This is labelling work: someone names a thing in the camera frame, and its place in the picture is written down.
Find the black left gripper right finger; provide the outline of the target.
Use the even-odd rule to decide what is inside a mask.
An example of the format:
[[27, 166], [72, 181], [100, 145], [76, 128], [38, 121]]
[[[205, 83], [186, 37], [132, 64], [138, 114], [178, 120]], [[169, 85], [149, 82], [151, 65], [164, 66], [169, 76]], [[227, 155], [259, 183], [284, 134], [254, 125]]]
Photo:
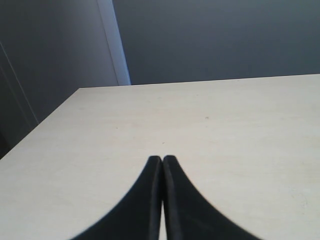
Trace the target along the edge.
[[164, 157], [164, 217], [168, 240], [257, 240], [214, 208], [173, 155]]

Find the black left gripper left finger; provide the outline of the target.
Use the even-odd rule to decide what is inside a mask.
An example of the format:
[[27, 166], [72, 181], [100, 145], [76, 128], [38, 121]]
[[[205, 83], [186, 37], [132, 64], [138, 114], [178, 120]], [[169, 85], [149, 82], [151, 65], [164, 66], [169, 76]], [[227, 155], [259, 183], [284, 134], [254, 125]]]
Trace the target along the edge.
[[158, 240], [162, 214], [162, 160], [150, 156], [126, 195], [75, 240]]

